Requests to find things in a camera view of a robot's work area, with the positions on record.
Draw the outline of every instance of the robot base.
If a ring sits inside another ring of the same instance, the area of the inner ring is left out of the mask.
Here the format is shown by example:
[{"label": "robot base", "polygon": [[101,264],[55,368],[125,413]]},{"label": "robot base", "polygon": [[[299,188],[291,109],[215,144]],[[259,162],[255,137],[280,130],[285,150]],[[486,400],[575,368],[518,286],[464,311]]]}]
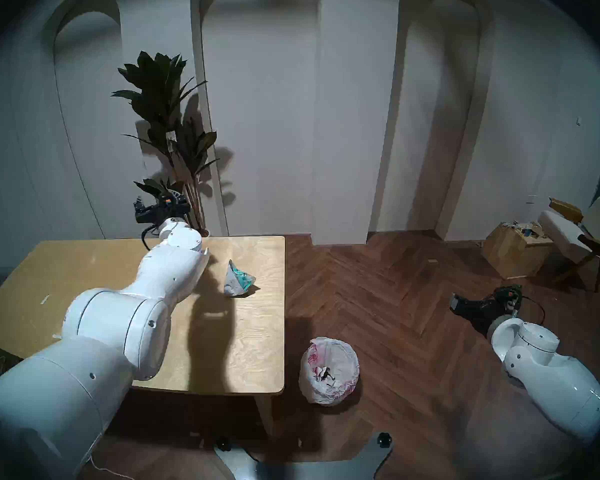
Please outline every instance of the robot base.
[{"label": "robot base", "polygon": [[392,442],[387,432],[376,433],[353,459],[315,463],[264,463],[253,459],[244,449],[232,449],[226,442],[219,443],[215,453],[236,480],[372,480],[394,448]]}]

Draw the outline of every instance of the crumpled paper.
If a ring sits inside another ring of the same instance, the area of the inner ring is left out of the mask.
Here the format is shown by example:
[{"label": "crumpled paper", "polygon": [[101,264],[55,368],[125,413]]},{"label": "crumpled paper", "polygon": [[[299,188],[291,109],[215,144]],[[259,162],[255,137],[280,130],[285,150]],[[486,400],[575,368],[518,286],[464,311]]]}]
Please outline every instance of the crumpled paper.
[{"label": "crumpled paper", "polygon": [[229,260],[229,266],[226,269],[226,277],[224,278],[224,295],[232,298],[243,295],[255,281],[256,278],[253,275],[238,270],[234,265],[234,261]]}]

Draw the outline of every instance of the table leg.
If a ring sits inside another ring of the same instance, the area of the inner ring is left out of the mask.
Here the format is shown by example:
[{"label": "table leg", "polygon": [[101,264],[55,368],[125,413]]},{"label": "table leg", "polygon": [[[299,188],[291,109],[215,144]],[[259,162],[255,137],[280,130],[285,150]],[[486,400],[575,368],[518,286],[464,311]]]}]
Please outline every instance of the table leg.
[{"label": "table leg", "polygon": [[273,407],[271,404],[270,395],[254,395],[253,398],[256,400],[258,411],[260,412],[260,419],[264,430],[271,439],[274,436],[274,422],[273,422]]}]

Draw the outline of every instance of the wooden floor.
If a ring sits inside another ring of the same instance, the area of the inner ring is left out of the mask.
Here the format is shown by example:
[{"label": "wooden floor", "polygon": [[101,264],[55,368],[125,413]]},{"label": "wooden floor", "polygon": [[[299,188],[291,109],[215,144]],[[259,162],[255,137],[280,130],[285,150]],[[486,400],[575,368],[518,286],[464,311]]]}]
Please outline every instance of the wooden floor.
[{"label": "wooden floor", "polygon": [[[524,280],[546,310],[558,352],[582,361],[600,382],[600,294]],[[395,449],[378,479],[546,478],[582,459],[470,323],[449,311],[453,292],[479,299],[507,285],[477,246],[451,247],[427,233],[377,233],[364,246],[312,247],[286,240],[286,387],[274,400],[278,438],[267,442],[253,400],[133,390],[93,453],[99,467],[139,479],[224,479],[210,449],[229,436],[259,459],[353,457],[373,430]],[[521,317],[541,312],[525,300]],[[355,349],[361,378],[341,405],[309,405],[299,360],[325,335]],[[81,478],[112,478],[85,466]]]}]

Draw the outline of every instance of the chair leg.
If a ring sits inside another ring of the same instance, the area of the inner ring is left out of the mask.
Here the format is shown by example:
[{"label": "chair leg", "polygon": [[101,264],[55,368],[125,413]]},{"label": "chair leg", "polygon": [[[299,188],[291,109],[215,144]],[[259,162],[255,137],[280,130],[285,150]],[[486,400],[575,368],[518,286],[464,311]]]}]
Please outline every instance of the chair leg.
[{"label": "chair leg", "polygon": [[600,286],[600,264],[597,266],[596,287],[593,289],[593,292],[597,293],[599,286]]},{"label": "chair leg", "polygon": [[596,256],[597,255],[595,253],[589,253],[589,255],[587,257],[585,257],[585,258],[581,259],[580,261],[578,261],[575,265],[573,265],[571,268],[569,268],[566,272],[564,272],[563,274],[558,275],[553,282],[555,284],[560,283],[561,281],[563,281],[567,277],[569,277],[572,274],[576,273],[578,271],[578,269],[582,265],[587,264],[588,262],[590,262],[591,260],[593,260],[593,258],[595,258]]}]

